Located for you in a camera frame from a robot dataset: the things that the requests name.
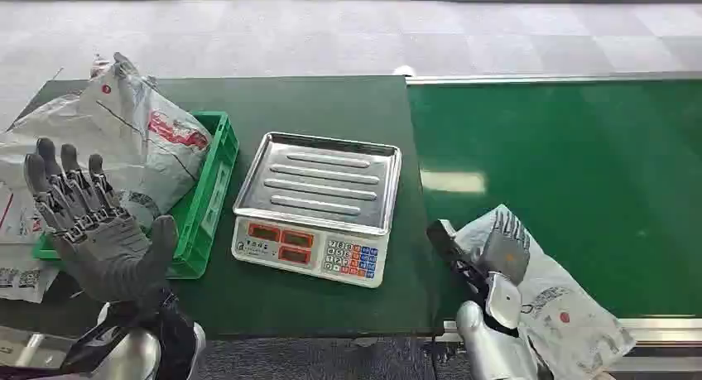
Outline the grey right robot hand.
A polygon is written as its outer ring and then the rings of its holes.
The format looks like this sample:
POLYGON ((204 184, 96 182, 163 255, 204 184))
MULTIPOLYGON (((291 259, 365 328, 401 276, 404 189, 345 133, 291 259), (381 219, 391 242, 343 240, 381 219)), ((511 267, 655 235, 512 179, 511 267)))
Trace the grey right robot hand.
POLYGON ((447 219, 433 221, 426 234, 434 250, 469 285, 481 310, 488 299, 490 272, 517 285, 526 274, 531 237, 506 206, 500 205, 457 230, 447 219))

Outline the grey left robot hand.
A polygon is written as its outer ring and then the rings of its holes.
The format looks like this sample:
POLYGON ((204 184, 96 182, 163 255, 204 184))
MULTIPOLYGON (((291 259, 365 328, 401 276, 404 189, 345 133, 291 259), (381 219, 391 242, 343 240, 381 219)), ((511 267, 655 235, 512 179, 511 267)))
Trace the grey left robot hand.
POLYGON ((48 137, 37 139, 23 171, 47 238, 86 293, 102 302, 157 303, 178 245, 172 216, 154 219, 146 234, 121 205, 99 154, 83 170, 75 146, 57 148, 48 137))

